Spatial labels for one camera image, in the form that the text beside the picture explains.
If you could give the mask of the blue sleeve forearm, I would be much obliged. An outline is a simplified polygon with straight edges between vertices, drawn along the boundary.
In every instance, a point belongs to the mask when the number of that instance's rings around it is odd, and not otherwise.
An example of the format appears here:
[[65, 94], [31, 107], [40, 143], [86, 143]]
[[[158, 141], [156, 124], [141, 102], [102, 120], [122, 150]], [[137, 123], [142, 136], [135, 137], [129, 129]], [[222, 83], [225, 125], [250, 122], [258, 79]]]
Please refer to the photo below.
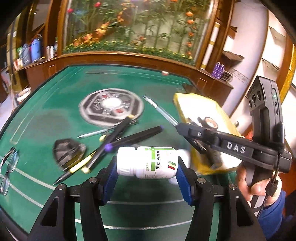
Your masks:
[[271, 239], [274, 234], [280, 229], [283, 223], [291, 220], [292, 216], [283, 216], [285, 207], [286, 192], [281, 190], [280, 195], [274, 204], [263, 209], [258, 222], [265, 235], [266, 240]]

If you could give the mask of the right hand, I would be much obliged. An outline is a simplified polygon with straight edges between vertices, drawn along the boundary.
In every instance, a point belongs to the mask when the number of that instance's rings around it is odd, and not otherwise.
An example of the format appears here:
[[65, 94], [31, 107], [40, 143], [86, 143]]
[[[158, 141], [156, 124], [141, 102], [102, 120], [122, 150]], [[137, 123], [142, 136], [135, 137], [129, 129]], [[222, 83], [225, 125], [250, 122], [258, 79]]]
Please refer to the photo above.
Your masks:
[[[245, 166], [243, 165], [243, 162], [241, 162], [236, 169], [235, 180], [240, 192], [242, 193], [248, 204], [251, 205], [250, 201], [253, 199], [254, 196], [265, 196], [265, 188], [269, 183], [269, 179], [261, 180], [255, 183], [253, 186], [248, 187], [246, 182], [246, 175], [247, 171], [245, 169]], [[267, 197], [265, 203], [266, 206], [274, 204], [274, 202], [276, 202], [280, 196], [282, 190], [282, 181], [279, 176], [276, 177], [276, 180], [278, 181], [277, 190], [273, 196]]]

